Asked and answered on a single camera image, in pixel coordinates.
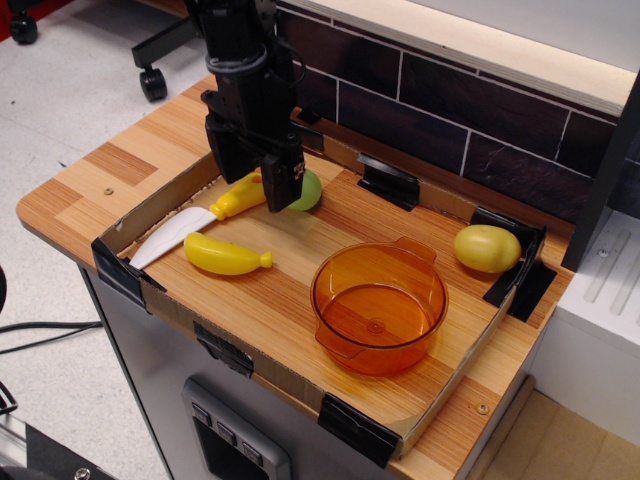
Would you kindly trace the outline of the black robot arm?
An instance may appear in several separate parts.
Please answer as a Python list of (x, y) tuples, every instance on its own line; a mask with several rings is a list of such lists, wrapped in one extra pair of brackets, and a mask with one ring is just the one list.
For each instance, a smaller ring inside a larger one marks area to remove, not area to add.
[(205, 41), (206, 67), (216, 89), (208, 108), (207, 138), (223, 178), (233, 183), (258, 170), (270, 211), (300, 199), (305, 162), (291, 113), (297, 104), (298, 54), (275, 30), (273, 1), (189, 1)]

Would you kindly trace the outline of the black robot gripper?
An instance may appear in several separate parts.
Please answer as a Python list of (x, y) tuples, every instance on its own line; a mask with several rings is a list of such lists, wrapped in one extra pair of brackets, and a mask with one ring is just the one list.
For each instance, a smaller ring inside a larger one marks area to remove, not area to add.
[(201, 100), (219, 172), (234, 183), (260, 165), (268, 208), (277, 213), (302, 196), (305, 162), (290, 121), (298, 70), (290, 62), (209, 62), (217, 84)]

